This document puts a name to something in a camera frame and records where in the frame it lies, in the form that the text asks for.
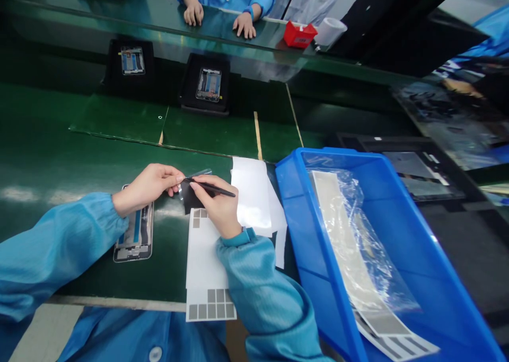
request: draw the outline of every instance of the hand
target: hand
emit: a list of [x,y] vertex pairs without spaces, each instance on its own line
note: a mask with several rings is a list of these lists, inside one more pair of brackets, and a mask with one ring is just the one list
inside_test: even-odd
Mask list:
[[152,203],[163,191],[172,197],[184,177],[172,166],[151,163],[129,186],[111,197],[115,210],[120,217],[126,217]]
[[211,198],[202,186],[197,183],[190,184],[198,199],[207,209],[208,217],[212,220],[221,236],[224,239],[231,239],[240,234],[242,226],[237,220],[237,204],[239,203],[239,191],[237,188],[215,175],[194,176],[193,180],[210,183],[235,194],[235,198],[221,194]]
[[251,18],[251,14],[249,12],[241,13],[235,21],[233,22],[233,30],[235,31],[239,27],[237,31],[237,37],[240,36],[242,30],[244,30],[244,37],[247,39],[252,39],[256,37],[256,29],[253,27],[253,19]]
[[184,21],[189,25],[196,26],[196,22],[198,22],[198,25],[201,25],[202,20],[203,7],[198,0],[192,0],[187,5],[187,10],[184,12]]

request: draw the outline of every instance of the wooden strip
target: wooden strip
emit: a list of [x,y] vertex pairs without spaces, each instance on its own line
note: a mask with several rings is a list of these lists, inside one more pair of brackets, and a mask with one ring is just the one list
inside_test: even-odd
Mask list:
[[163,128],[161,129],[161,136],[159,137],[159,143],[158,145],[159,146],[162,146],[163,145],[163,138],[164,138],[164,125],[166,125],[166,118],[168,117],[168,111],[170,110],[170,107],[168,106],[166,108],[166,114],[164,115],[164,121],[163,121]]
[[286,91],[288,92],[288,99],[290,100],[290,106],[292,107],[293,120],[295,121],[295,127],[297,128],[297,133],[299,134],[299,139],[301,140],[301,146],[304,147],[304,143],[302,142],[301,131],[299,130],[299,124],[297,123],[297,117],[295,115],[295,110],[293,109],[292,96],[290,95],[290,89],[288,88],[288,84],[286,84]]
[[264,157],[261,154],[261,140],[260,140],[260,126],[258,125],[258,112],[254,113],[254,128],[256,130],[256,144],[258,146],[258,160],[263,161]]

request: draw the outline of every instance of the button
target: button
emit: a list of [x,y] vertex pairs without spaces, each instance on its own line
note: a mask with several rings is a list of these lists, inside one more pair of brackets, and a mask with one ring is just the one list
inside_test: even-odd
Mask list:
[[152,348],[152,350],[148,354],[148,360],[150,362],[159,362],[162,356],[163,349],[161,349],[159,346],[156,346],[155,348]]

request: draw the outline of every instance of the white tape roll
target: white tape roll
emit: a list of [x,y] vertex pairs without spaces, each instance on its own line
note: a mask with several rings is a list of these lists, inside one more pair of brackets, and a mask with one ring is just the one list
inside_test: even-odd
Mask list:
[[348,27],[337,19],[326,17],[317,28],[318,34],[314,37],[318,45],[329,46],[346,32]]

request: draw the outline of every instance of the floor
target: floor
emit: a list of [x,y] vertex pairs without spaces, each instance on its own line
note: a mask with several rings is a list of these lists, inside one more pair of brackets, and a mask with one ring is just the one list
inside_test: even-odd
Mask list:
[[41,305],[9,362],[55,362],[82,310],[78,305]]

